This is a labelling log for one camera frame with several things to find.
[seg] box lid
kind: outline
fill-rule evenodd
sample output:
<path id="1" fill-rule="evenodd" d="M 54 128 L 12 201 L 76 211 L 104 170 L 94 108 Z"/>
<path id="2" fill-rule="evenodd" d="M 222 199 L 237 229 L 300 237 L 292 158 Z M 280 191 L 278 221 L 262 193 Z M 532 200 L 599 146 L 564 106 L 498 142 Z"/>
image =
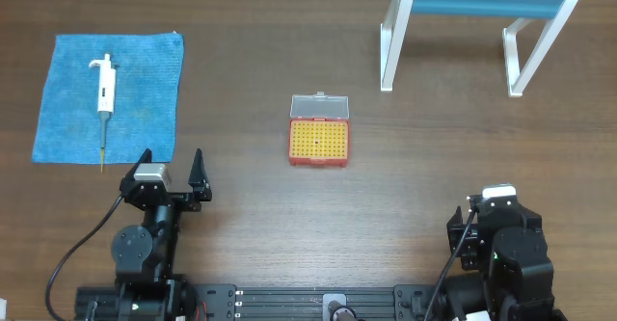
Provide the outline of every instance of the box lid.
<path id="1" fill-rule="evenodd" d="M 339 119 L 349 120 L 349 103 L 346 96 L 294 94 L 291 98 L 292 119 Z"/>

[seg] white frame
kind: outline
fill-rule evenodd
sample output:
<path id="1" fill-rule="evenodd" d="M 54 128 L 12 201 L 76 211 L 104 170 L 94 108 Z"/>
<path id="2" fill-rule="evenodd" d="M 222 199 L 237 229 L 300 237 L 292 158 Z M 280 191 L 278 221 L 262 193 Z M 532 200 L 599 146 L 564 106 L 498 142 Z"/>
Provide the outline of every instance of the white frame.
<path id="1" fill-rule="evenodd" d="M 540 35 L 523 70 L 520 70 L 519 66 L 516 35 L 534 19 L 519 18 L 512 25 L 503 29 L 502 37 L 508 79 L 508 94 L 511 97 L 523 95 L 524 88 L 547 55 L 550 46 L 566 24 L 577 2 L 578 0 L 564 0 L 555 18 L 547 21 L 542 35 Z M 380 86 L 382 92 L 392 91 L 394 73 L 398 65 L 398 58 L 403 46 L 403 39 L 405 39 L 405 32 L 413 3 L 414 0 L 391 0 L 386 19 L 381 25 Z"/>

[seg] wooden table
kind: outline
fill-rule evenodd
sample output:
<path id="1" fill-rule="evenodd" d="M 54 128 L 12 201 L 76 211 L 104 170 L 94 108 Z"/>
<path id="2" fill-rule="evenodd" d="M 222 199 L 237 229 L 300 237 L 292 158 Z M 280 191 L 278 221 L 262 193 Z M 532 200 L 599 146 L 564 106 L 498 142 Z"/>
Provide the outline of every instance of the wooden table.
<path id="1" fill-rule="evenodd" d="M 0 297 L 9 317 L 48 319 L 43 291 L 103 216 L 129 166 L 30 160 L 58 34 L 184 35 L 170 170 L 187 190 L 203 149 L 214 201 L 187 214 L 177 272 L 265 286 L 431 283 L 445 223 L 465 196 L 510 181 L 544 217 L 553 292 L 570 320 L 614 316 L 617 298 L 617 0 L 580 0 L 522 98 L 508 98 L 509 20 L 415 16 L 394 80 L 379 91 L 389 0 L 0 0 Z M 521 33 L 528 55 L 540 24 Z M 293 94 L 348 95 L 344 169 L 292 168 Z M 67 263 L 53 304 L 111 284 L 123 205 Z"/>

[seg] blue towel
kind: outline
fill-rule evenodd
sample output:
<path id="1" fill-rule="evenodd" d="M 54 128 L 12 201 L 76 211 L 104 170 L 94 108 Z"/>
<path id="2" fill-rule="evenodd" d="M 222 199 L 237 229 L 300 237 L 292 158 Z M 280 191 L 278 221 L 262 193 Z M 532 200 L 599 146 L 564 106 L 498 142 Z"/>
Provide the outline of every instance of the blue towel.
<path id="1" fill-rule="evenodd" d="M 134 163 L 146 147 L 169 162 L 175 146 L 175 107 L 184 42 L 176 33 L 154 36 L 66 35 L 56 48 L 42 94 L 32 161 L 100 162 L 99 67 L 117 65 L 114 114 L 107 122 L 105 164 Z"/>

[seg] pipette tip box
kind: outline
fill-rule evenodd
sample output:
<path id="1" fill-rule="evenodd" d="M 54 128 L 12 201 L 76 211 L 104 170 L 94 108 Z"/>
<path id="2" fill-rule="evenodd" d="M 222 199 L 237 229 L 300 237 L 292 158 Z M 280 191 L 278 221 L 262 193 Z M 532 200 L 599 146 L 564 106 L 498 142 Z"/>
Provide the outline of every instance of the pipette tip box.
<path id="1" fill-rule="evenodd" d="M 349 160 L 346 96 L 294 95 L 289 120 L 289 163 L 345 167 Z"/>

